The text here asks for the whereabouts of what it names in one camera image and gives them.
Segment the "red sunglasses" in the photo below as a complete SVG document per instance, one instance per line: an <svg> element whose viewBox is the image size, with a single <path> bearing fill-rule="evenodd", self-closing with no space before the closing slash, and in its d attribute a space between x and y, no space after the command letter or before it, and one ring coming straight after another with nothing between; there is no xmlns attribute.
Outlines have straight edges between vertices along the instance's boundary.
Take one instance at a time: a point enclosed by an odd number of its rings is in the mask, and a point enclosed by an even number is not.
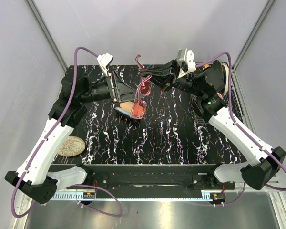
<svg viewBox="0 0 286 229"><path fill-rule="evenodd" d="M137 87L133 100L133 106L130 111L130 118L132 119L141 120L145 115L147 103L144 98L151 93L151 89L153 87L152 83L150 82L151 77L152 76L150 74L147 74L141 76L140 78L140 83Z"/></svg>

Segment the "black glasses case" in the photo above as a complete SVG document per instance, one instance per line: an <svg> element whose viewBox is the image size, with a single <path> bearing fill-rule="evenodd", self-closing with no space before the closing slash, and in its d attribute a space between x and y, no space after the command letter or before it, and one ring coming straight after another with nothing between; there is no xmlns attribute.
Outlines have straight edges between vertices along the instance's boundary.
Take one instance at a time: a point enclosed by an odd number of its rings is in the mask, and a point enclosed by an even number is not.
<svg viewBox="0 0 286 229"><path fill-rule="evenodd" d="M117 107L122 108L123 110L130 112L130 119L141 120L145 113L145 108L139 103L134 103L132 101L120 103Z"/></svg>

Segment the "light blue cleaning cloth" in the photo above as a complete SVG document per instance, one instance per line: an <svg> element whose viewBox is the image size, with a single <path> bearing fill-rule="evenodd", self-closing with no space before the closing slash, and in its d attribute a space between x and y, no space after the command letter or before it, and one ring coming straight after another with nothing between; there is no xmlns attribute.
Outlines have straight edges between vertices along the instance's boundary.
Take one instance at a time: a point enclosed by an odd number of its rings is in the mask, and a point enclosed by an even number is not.
<svg viewBox="0 0 286 229"><path fill-rule="evenodd" d="M126 117L130 117L130 115L131 115L130 112L127 112L127 111L123 110L123 109L120 108L120 107L116 107L115 110L116 110L119 114L124 115L124 116L126 116Z"/></svg>

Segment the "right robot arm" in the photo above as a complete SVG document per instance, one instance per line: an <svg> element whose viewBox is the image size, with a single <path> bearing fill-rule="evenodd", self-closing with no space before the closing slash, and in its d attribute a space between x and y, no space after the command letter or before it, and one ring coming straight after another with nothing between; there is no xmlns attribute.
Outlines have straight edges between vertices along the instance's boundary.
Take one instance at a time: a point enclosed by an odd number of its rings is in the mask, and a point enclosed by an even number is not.
<svg viewBox="0 0 286 229"><path fill-rule="evenodd" d="M245 163L218 165L207 177L210 188L218 189L225 182L244 182L255 190L271 188L268 182L282 169L286 152L258 138L234 115L231 103L224 101L224 95L231 93L229 69L218 59L205 65L195 75L203 64L171 60L153 69L139 65L139 74L162 91L176 88L195 96L194 113L224 134L245 157Z"/></svg>

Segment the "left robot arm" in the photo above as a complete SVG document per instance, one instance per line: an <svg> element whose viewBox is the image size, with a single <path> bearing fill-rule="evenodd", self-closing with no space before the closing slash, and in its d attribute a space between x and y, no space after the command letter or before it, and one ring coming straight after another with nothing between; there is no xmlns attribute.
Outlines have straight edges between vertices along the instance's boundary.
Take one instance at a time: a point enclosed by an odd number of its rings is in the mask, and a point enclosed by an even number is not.
<svg viewBox="0 0 286 229"><path fill-rule="evenodd" d="M9 171L5 180L39 204L47 203L57 191L79 185L88 189L94 182L94 170L83 164L69 169L49 172L53 159L65 140L86 114L86 104L110 99L114 103L138 102L142 95L138 88L124 83L118 74L107 72L91 83L84 72L66 72L59 99L53 104L35 147L25 162L16 170Z"/></svg>

